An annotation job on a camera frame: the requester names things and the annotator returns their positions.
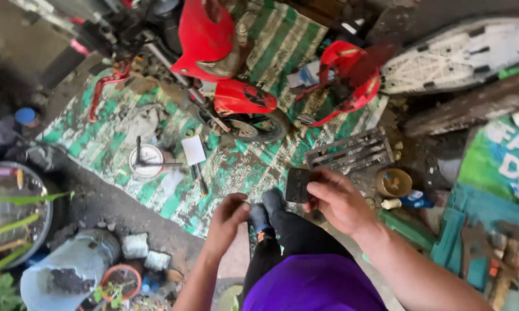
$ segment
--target striped tarp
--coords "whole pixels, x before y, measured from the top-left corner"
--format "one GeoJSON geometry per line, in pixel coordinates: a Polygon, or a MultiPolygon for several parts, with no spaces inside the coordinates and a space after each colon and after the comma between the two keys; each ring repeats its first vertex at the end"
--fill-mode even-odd
{"type": "Polygon", "coordinates": [[[86,117],[97,77],[89,79],[86,90],[70,101],[43,132],[42,140],[64,145],[72,159],[105,182],[119,187],[193,235],[205,236],[210,217],[224,195],[242,192],[258,200],[263,190],[273,186],[283,189],[288,168],[302,165],[305,151],[376,125],[387,97],[376,98],[366,108],[340,115],[323,127],[309,128],[296,121],[301,113],[312,113],[317,118],[325,116],[334,106],[326,94],[312,95],[307,101],[295,103],[286,78],[292,69],[315,59],[315,49],[327,29],[272,0],[249,2],[244,11],[247,13],[238,22],[249,27],[249,38],[255,41],[244,75],[275,95],[279,107],[288,114],[293,126],[281,141],[229,141],[220,145],[218,137],[206,134],[203,126],[178,109],[159,88],[136,95],[128,88],[120,91],[115,85],[108,85],[98,110],[99,120],[88,123],[86,117]],[[116,126],[129,109],[152,102],[164,103],[170,114],[160,123],[162,134],[156,145],[167,148],[178,162],[184,163],[180,140],[185,131],[192,128],[202,134],[202,140],[210,147],[208,158],[202,164],[210,188],[207,197],[201,196],[200,186],[192,180],[188,170],[174,193],[164,190],[164,185],[173,179],[172,174],[162,174],[148,182],[132,177],[128,154],[134,145],[124,142],[126,134],[116,131],[116,126]]]}

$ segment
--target handlebar grip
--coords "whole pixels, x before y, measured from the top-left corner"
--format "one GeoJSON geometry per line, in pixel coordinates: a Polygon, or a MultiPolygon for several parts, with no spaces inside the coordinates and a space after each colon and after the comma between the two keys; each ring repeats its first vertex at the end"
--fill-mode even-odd
{"type": "Polygon", "coordinates": [[[42,73],[39,82],[44,90],[57,87],[72,71],[74,71],[90,51],[73,39],[42,73]]]}

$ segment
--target hand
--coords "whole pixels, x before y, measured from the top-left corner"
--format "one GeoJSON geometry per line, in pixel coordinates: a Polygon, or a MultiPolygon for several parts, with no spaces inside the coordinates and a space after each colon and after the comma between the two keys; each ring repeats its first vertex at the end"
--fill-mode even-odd
{"type": "Polygon", "coordinates": [[[353,236],[377,222],[363,196],[345,176],[329,170],[315,170],[308,192],[314,196],[304,204],[306,212],[318,208],[340,232],[353,236]]]}
{"type": "Polygon", "coordinates": [[[248,196],[243,193],[231,193],[223,199],[211,217],[210,229],[204,243],[206,251],[212,259],[220,261],[236,237],[239,223],[248,219],[250,204],[244,202],[248,196]]]}

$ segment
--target motorcycle front wheel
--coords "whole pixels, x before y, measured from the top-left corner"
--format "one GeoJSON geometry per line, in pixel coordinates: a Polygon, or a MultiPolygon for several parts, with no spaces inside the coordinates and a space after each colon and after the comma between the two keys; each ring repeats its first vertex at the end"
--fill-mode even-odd
{"type": "MultiPolygon", "coordinates": [[[[210,128],[216,126],[215,122],[200,108],[193,105],[190,113],[200,123],[210,128]]],[[[223,117],[222,120],[233,128],[227,135],[243,142],[275,142],[284,138],[291,126],[290,120],[279,108],[265,114],[234,113],[223,117]]]]}

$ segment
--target red front fender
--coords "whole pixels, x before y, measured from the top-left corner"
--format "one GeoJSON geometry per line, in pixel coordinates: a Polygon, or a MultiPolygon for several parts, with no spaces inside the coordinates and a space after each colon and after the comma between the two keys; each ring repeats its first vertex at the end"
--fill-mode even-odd
{"type": "Polygon", "coordinates": [[[277,99],[250,84],[223,80],[215,88],[214,108],[220,116],[232,113],[269,113],[277,108],[277,99]]]}

